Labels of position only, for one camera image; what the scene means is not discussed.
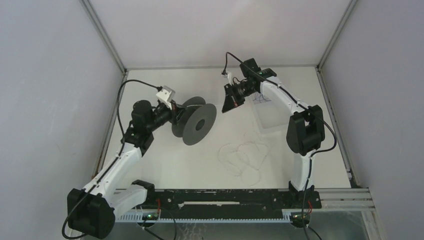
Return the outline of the dark grey perforated spool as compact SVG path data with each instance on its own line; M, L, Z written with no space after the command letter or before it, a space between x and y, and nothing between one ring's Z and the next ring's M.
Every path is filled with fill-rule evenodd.
M172 134L181 138L188 146L199 143L212 129L217 108L214 104L206 103L200 96L194 96L185 101L184 111L176 125L171 126Z

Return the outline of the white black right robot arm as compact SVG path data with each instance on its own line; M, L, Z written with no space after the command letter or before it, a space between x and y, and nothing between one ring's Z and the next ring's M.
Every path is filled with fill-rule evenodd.
M245 103L252 94L263 94L278 108L290 112L286 142L294 154L293 176L289 181L289 203L302 208L309 201L315 155L325 140L323 110L319 105L308 105L284 88L277 74L270 68L261 69L254 58L240 63L244 80L233 81L226 69L221 75L228 79L224 86L225 99L222 113L229 112Z

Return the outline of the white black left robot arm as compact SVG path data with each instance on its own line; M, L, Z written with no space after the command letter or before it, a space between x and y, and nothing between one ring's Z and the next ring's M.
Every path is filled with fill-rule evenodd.
M186 108L174 101L153 107L148 100L134 103L131 121L123 133L121 147L110 161L82 189L72 189L67 195L67 217L62 225L62 236L70 240L66 227L104 239L112 231L116 219L135 206L153 207L157 196L138 183L116 194L118 183L140 161L151 146L153 132L167 122L176 124Z

